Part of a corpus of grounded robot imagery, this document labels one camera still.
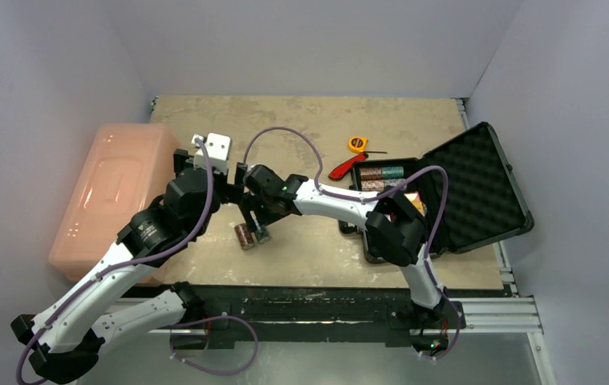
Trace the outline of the red black utility knife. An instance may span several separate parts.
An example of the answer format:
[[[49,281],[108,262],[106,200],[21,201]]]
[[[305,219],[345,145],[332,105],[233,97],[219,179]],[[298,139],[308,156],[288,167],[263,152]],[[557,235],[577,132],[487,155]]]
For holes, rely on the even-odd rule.
[[[327,175],[330,180],[339,181],[342,180],[353,168],[353,166],[359,162],[362,162],[368,158],[367,153],[361,152],[354,155],[348,160],[345,160],[341,164],[333,168]]]

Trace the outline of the red playing card deck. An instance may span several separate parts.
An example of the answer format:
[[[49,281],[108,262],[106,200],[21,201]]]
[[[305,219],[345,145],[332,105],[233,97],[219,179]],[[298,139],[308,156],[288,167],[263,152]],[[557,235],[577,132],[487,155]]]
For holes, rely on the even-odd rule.
[[[417,209],[417,211],[424,217],[426,215],[426,206],[420,198],[418,192],[409,192],[404,194],[410,203]]]

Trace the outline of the pink translucent plastic storage box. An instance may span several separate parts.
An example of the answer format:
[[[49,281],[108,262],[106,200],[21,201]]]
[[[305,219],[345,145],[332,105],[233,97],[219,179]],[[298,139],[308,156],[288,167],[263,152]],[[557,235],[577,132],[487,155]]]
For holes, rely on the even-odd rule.
[[[180,142],[163,124],[105,124],[96,133],[49,253],[79,281],[132,216],[164,193]]]

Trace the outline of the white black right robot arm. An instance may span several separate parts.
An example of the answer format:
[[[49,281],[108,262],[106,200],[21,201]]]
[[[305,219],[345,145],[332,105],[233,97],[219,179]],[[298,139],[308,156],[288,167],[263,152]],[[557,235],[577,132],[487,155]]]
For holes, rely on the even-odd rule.
[[[240,163],[234,177],[246,228],[258,235],[288,216],[318,216],[364,231],[380,256],[399,267],[415,305],[416,320],[434,326],[445,317],[443,291],[428,261],[428,222],[395,186],[382,193],[336,188],[315,178]]]

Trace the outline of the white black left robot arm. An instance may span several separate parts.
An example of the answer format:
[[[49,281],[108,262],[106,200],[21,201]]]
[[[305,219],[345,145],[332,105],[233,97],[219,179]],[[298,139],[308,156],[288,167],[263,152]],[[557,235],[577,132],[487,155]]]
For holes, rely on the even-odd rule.
[[[11,323],[24,346],[16,380],[24,383],[30,365],[38,383],[69,384],[87,374],[108,350],[161,327],[208,326],[213,318],[188,282],[156,297],[111,312],[111,305],[142,278],[201,236],[221,205],[238,202],[246,164],[233,183],[215,158],[200,150],[174,153],[175,176],[165,192],[118,232],[104,256],[73,288],[39,314],[21,314]]]

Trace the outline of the yellow tape measure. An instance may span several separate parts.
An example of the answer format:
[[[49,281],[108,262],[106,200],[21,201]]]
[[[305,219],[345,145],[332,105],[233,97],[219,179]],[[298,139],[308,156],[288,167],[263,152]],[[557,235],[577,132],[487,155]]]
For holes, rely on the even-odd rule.
[[[387,154],[385,151],[367,150],[368,139],[362,136],[353,136],[347,142],[347,148],[354,153],[378,153]]]

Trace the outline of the black poker set case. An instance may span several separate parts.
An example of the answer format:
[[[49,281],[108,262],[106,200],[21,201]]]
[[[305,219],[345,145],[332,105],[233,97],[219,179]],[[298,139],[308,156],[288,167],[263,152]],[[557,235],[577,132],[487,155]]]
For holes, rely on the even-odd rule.
[[[446,141],[421,158],[364,160],[350,171],[351,188],[361,190],[360,168],[400,166],[404,179],[427,166],[440,166],[407,184],[405,193],[418,192],[429,225],[436,220],[442,195],[445,211],[430,253],[466,253],[485,245],[528,233],[534,218],[513,174],[493,126],[481,122]]]

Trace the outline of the grey blue poker chip stack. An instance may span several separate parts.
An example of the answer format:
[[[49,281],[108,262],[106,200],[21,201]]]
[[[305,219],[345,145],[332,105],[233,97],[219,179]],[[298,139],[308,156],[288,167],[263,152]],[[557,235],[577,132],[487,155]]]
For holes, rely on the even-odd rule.
[[[254,232],[254,238],[258,244],[265,244],[271,239],[271,235],[268,231],[268,228],[265,226],[260,226]]]

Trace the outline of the red brown poker chip stack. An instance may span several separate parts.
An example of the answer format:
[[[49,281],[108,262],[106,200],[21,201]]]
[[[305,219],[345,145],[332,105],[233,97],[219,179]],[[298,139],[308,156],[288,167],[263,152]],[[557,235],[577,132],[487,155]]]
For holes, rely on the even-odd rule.
[[[255,246],[253,235],[249,231],[246,223],[235,225],[233,229],[242,250],[248,250]]]

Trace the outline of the orange blue chip stack right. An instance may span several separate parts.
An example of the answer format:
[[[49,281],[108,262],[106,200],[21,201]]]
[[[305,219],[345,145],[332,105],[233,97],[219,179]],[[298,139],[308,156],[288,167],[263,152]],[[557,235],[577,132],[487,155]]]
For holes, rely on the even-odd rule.
[[[384,189],[398,187],[400,191],[404,191],[408,184],[404,178],[387,179],[387,180],[383,180],[383,183],[384,183]]]

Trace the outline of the orange black chip stack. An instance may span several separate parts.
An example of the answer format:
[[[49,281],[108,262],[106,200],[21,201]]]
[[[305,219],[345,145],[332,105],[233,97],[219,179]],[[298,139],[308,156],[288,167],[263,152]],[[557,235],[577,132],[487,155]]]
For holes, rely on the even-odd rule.
[[[382,168],[360,168],[361,180],[382,180],[384,178]]]

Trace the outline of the green chip stack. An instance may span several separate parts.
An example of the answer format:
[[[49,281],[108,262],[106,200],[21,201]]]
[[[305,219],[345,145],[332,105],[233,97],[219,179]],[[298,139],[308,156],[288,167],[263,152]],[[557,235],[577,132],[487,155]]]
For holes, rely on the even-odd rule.
[[[404,178],[404,168],[400,166],[387,166],[382,167],[381,178],[383,180],[401,179]]]

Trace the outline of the pink blue chip stack left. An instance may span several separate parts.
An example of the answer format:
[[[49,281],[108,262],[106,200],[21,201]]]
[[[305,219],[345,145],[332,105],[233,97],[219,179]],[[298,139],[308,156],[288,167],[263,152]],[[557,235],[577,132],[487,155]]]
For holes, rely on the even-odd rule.
[[[382,192],[386,187],[383,180],[362,180],[361,190],[363,192]]]

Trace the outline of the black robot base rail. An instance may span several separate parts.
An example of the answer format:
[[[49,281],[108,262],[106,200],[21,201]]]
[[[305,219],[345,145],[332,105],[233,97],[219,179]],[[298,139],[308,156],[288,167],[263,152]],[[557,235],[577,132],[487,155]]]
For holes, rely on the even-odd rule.
[[[406,289],[206,286],[192,288],[174,336],[208,337],[209,348],[236,342],[379,342],[434,353],[458,335],[527,334],[542,329],[532,298],[501,290],[448,290],[437,314],[418,312]]]

